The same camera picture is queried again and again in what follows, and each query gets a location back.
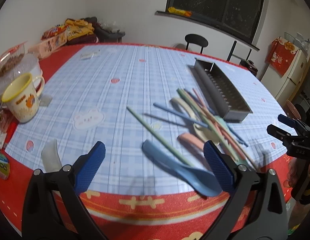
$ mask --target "mug rim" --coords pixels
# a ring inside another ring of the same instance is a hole
[[[21,87],[17,92],[15,92],[11,97],[9,98],[5,98],[5,93],[7,92],[7,90],[18,80],[25,78],[26,76],[29,76],[28,81],[23,85],[23,87]],[[24,73],[22,75],[20,75],[18,78],[14,79],[11,84],[9,84],[7,86],[7,88],[5,89],[3,95],[2,95],[2,103],[7,103],[9,101],[11,101],[13,98],[17,97],[21,92],[23,92],[23,90],[31,83],[32,81],[32,74],[31,73]]]

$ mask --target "mug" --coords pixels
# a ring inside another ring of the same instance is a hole
[[[41,86],[36,92],[33,82],[41,79]],[[31,73],[25,73],[5,89],[2,95],[2,102],[6,104],[12,114],[20,122],[28,122],[31,120],[39,109],[38,97],[44,89],[45,81],[42,76],[32,79]]]

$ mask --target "window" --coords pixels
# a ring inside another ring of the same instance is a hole
[[[190,19],[213,26],[251,44],[264,0],[167,0],[169,7],[191,11]]]

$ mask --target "blue plaid tablecloth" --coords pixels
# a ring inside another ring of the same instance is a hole
[[[84,59],[94,52],[92,58]],[[176,139],[189,132],[183,120],[152,105],[157,102],[171,107],[169,101],[178,97],[177,88],[199,90],[189,69],[196,57],[216,62],[253,111],[242,123],[230,124],[249,144],[247,153],[260,166],[283,155],[286,148],[267,134],[267,126],[272,123],[295,132],[277,121],[277,116],[284,114],[282,108],[249,71],[187,52],[131,45],[85,46],[78,51],[45,84],[43,93],[53,97],[50,105],[40,107],[30,122],[18,125],[6,152],[33,170],[44,170],[41,151],[46,142],[57,139],[65,165],[73,164],[102,141],[106,157],[90,190],[122,195],[192,191],[184,181],[162,171],[143,155],[141,143],[150,139],[172,156],[126,106],[143,115],[173,147],[202,167]]]

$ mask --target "refrigerator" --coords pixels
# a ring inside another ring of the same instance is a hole
[[[298,50],[283,76],[278,74],[271,65],[266,70],[261,83],[281,106],[285,105],[286,100],[292,95],[301,80],[306,64],[307,58],[305,54],[301,50]]]

